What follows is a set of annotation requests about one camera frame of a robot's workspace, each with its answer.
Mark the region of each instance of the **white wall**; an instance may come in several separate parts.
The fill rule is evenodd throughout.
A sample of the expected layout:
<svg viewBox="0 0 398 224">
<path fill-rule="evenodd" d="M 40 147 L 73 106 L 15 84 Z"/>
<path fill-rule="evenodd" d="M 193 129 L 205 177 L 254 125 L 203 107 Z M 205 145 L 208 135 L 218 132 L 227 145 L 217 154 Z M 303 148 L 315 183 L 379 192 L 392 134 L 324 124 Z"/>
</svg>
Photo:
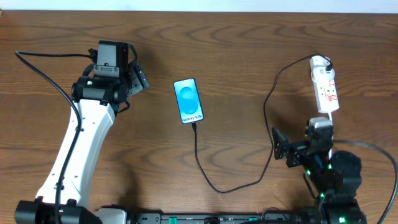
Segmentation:
<svg viewBox="0 0 398 224">
<path fill-rule="evenodd" d="M 0 8 L 3 10 L 398 13 L 398 0 L 0 0 Z"/>
</svg>

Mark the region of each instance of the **power strip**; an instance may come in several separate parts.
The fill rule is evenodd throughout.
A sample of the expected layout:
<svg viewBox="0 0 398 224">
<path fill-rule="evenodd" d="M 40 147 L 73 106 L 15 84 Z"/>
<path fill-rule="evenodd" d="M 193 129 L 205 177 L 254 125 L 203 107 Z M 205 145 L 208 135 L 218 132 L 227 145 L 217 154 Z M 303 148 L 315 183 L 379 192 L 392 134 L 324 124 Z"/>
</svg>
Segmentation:
<svg viewBox="0 0 398 224">
<path fill-rule="evenodd" d="M 314 56 L 310 60 L 311 79 L 317 98 L 319 113 L 331 113 L 339 108 L 335 85 L 335 70 L 326 70 L 330 64 L 321 56 Z"/>
</svg>

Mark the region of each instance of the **blue phone screen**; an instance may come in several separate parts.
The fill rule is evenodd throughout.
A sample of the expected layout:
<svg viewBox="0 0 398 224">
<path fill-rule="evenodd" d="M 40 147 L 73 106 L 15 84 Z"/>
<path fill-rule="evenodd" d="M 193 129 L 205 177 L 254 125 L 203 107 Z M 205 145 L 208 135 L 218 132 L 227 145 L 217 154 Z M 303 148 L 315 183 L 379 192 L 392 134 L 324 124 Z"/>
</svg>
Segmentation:
<svg viewBox="0 0 398 224">
<path fill-rule="evenodd" d="M 201 110 L 195 79 L 189 78 L 175 82 L 174 90 L 177 96 L 182 123 L 188 124 L 203 120 L 203 112 Z"/>
</svg>

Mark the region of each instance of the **black cable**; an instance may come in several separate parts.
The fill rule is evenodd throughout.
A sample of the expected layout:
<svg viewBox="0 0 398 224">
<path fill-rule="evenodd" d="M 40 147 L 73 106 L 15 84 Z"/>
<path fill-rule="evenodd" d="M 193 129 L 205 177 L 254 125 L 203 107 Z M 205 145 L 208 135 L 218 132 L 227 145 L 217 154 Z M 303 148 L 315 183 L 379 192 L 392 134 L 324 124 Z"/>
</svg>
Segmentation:
<svg viewBox="0 0 398 224">
<path fill-rule="evenodd" d="M 42 53 L 35 53 L 35 52 L 20 52 L 20 51 L 16 51 L 16 52 L 18 52 L 20 55 L 31 55 L 31 56 L 38 56 L 38 57 L 86 57 L 86 58 L 91 58 L 90 55 L 85 55 L 85 54 L 42 54 Z"/>
<path fill-rule="evenodd" d="M 83 71 L 83 73 L 81 75 L 88 76 L 93 69 L 94 69 L 94 64 L 91 63 L 91 64 L 87 65 L 87 67 L 85 68 L 85 70 Z"/>
<path fill-rule="evenodd" d="M 269 213 L 269 210 L 278 210 L 278 211 L 280 211 L 280 209 L 277 208 L 277 207 L 267 208 L 267 209 L 261 214 L 261 220 L 263 220 L 263 219 L 265 218 L 264 215 L 267 214 L 267 213 Z M 286 220 L 289 220 L 289 219 L 286 217 L 285 214 L 282 213 L 282 215 L 283 215 L 283 217 L 284 217 Z"/>
<path fill-rule="evenodd" d="M 264 167 L 264 170 L 262 171 L 262 174 L 261 174 L 260 178 L 259 178 L 257 181 L 255 181 L 255 182 L 253 182 L 253 183 L 250 183 L 250 184 L 245 184 L 245 185 L 242 185 L 242 186 L 240 186 L 240 187 L 236 187 L 236 188 L 234 188 L 234 189 L 227 190 L 227 191 L 221 191 L 221 190 L 216 189 L 216 188 L 213 186 L 213 184 L 211 184 L 210 180 L 208 179 L 208 177 L 207 177 L 206 174 L 205 174 L 205 171 L 203 171 L 203 169 L 201 168 L 201 165 L 200 165 L 200 163 L 199 163 L 199 159 L 198 159 L 198 150 L 197 150 L 197 125 L 196 125 L 195 123 L 192 123 L 192 129 L 193 129 L 193 132 L 195 133 L 195 159 L 196 159 L 196 161 L 197 161 L 197 164 L 198 164 L 198 167 L 199 167 L 201 173 L 202 173 L 203 176 L 205 177 L 205 179 L 206 179 L 206 181 L 208 182 L 208 184 L 210 185 L 210 187 L 211 187 L 215 192 L 217 192 L 217 193 L 219 193 L 219 194 L 228 194 L 228 193 L 234 192 L 235 190 L 243 189 L 243 188 L 245 188 L 245 187 L 250 187 L 250 186 L 252 186 L 252 185 L 258 184 L 258 183 L 262 180 L 262 178 L 263 178 L 264 175 L 266 174 L 266 170 L 267 170 L 267 168 L 268 168 L 268 165 L 269 165 L 269 163 L 270 163 L 270 161 L 271 161 L 271 158 L 272 158 L 272 154 L 273 154 L 273 152 L 274 152 L 274 142 L 272 141 L 271 132 L 269 131 L 268 120 L 267 120 L 267 115 L 266 115 L 266 104 L 267 104 L 267 101 L 268 101 L 269 97 L 271 96 L 272 92 L 275 90 L 275 87 L 276 87 L 276 84 L 277 84 L 278 79 L 279 79 L 279 77 L 280 77 L 280 74 L 281 74 L 284 70 L 286 70 L 287 68 L 289 68 L 290 66 L 292 66 L 292 65 L 294 65 L 294 64 L 296 64 L 296 63 L 301 62 L 302 60 L 305 60 L 305 59 L 307 59 L 307 58 L 314 57 L 314 56 L 321 56 L 321 57 L 323 57 L 325 60 L 327 60 L 327 61 L 330 63 L 330 64 L 327 66 L 326 70 L 329 71 L 329 70 L 332 69 L 332 63 L 331 63 L 330 59 L 326 58 L 326 57 L 323 56 L 323 55 L 313 54 L 313 55 L 309 55 L 309 56 L 306 56 L 306 57 L 304 57 L 304 58 L 301 58 L 301 59 L 299 59 L 299 60 L 297 60 L 297 61 L 291 63 L 290 65 L 284 67 L 284 68 L 278 73 L 278 75 L 276 76 L 276 79 L 275 79 L 274 86 L 271 88 L 270 92 L 268 93 L 268 95 L 267 95 L 267 97 L 266 97 L 266 100 L 264 101 L 264 106 L 263 106 L 263 110 L 264 110 L 264 119 L 265 119 L 265 121 L 266 121 L 266 128 L 267 128 L 269 140 L 270 140 L 270 142 L 271 142 L 271 153 L 269 154 L 269 157 L 268 157 L 267 163 L 266 163 L 266 165 L 265 165 L 265 167 Z"/>
<path fill-rule="evenodd" d="M 131 49 L 132 53 L 134 54 L 134 59 L 132 61 L 133 62 L 137 61 L 138 60 L 138 55 L 137 55 L 137 52 L 136 52 L 134 46 L 132 44 L 129 44 L 129 48 Z"/>
<path fill-rule="evenodd" d="M 315 194 L 313 193 L 312 187 L 310 185 L 310 182 L 307 180 L 307 177 L 305 176 L 305 172 L 303 173 L 303 179 L 305 181 L 305 184 L 308 187 L 308 190 L 310 191 L 310 195 L 312 198 L 316 199 Z"/>
<path fill-rule="evenodd" d="M 65 171 L 67 169 L 69 159 L 72 155 L 73 148 L 75 147 L 75 144 L 77 142 L 77 139 L 79 137 L 79 133 L 81 130 L 81 118 L 80 118 L 80 113 L 77 110 L 75 104 L 73 103 L 72 99 L 68 96 L 65 91 L 58 86 L 50 77 L 46 76 L 42 71 L 40 71 L 38 68 L 34 67 L 31 63 L 29 63 L 26 59 L 24 59 L 21 55 L 32 55 L 32 56 L 43 56 L 43 57 L 86 57 L 87 55 L 81 55 L 81 54 L 67 54 L 67 55 L 52 55 L 52 54 L 40 54 L 40 53 L 31 53 L 31 52 L 19 52 L 15 51 L 15 55 L 23 62 L 25 65 L 27 65 L 30 69 L 32 69 L 34 72 L 38 73 L 40 76 L 42 76 L 45 80 L 47 80 L 51 85 L 53 85 L 61 94 L 62 96 L 68 101 L 70 106 L 72 107 L 73 111 L 76 114 L 77 118 L 77 127 L 76 127 L 76 133 L 75 136 L 73 137 L 72 143 L 70 144 L 70 148 L 68 151 L 68 154 L 65 158 L 65 162 L 62 165 L 61 171 L 60 171 L 60 176 L 58 178 L 57 182 L 57 190 L 55 192 L 55 223 L 61 224 L 61 217 L 60 217 L 60 194 L 61 194 L 61 189 L 62 189 L 62 180 L 63 176 L 65 175 Z"/>
<path fill-rule="evenodd" d="M 376 151 L 379 151 L 381 153 L 383 153 L 391 162 L 392 165 L 394 166 L 394 170 L 396 171 L 396 181 L 394 184 L 394 190 L 391 193 L 391 198 L 390 201 L 388 201 L 388 204 L 386 206 L 386 209 L 384 209 L 383 214 L 381 215 L 378 223 L 382 223 L 384 218 L 386 217 L 387 213 L 389 212 L 390 208 L 392 207 L 392 203 L 394 202 L 394 199 L 396 197 L 397 194 L 397 188 L 398 188 L 398 165 L 397 162 L 395 161 L 395 159 L 384 149 L 381 149 L 373 144 L 370 143 L 366 143 L 366 142 L 360 142 L 360 141 L 349 141 L 349 140 L 340 140 L 340 139 L 334 139 L 333 142 L 335 143 L 343 143 L 343 144 L 349 144 L 352 146 L 360 146 L 360 147 L 366 147 L 368 149 L 374 149 Z"/>
<path fill-rule="evenodd" d="M 124 111 L 126 111 L 126 110 L 128 110 L 128 109 L 130 108 L 130 103 L 129 103 L 127 100 L 125 100 L 124 103 L 126 104 L 126 107 L 123 108 L 123 109 L 121 109 L 121 110 L 118 112 L 118 114 L 119 114 L 119 113 L 122 113 L 122 112 L 124 112 Z"/>
</svg>

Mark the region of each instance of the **wooden table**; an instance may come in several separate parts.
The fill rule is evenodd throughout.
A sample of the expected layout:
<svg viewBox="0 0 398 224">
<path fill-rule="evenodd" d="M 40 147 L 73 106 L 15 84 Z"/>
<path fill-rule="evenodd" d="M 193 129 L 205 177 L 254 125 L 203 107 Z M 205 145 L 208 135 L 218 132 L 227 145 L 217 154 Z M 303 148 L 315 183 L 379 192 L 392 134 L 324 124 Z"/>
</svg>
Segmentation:
<svg viewBox="0 0 398 224">
<path fill-rule="evenodd" d="M 313 200 L 303 169 L 272 160 L 260 184 L 220 195 L 198 170 L 193 131 L 182 125 L 173 82 L 197 79 L 206 118 L 199 156 L 217 188 L 259 178 L 270 153 L 262 104 L 277 72 L 315 52 L 336 71 L 335 138 L 373 142 L 398 158 L 398 16 L 368 14 L 6 11 L 0 18 L 0 222 L 19 200 L 33 200 L 62 143 L 70 109 L 15 50 L 86 53 L 103 39 L 133 43 L 150 88 L 109 130 L 92 181 L 90 208 L 117 203 L 165 213 L 262 212 Z M 86 58 L 34 58 L 70 92 Z M 317 116 L 310 66 L 286 71 L 267 105 L 269 122 L 303 139 Z M 369 149 L 337 146 L 362 159 L 358 202 L 376 223 L 394 184 L 391 163 Z M 385 223 L 398 222 L 394 205 Z"/>
</svg>

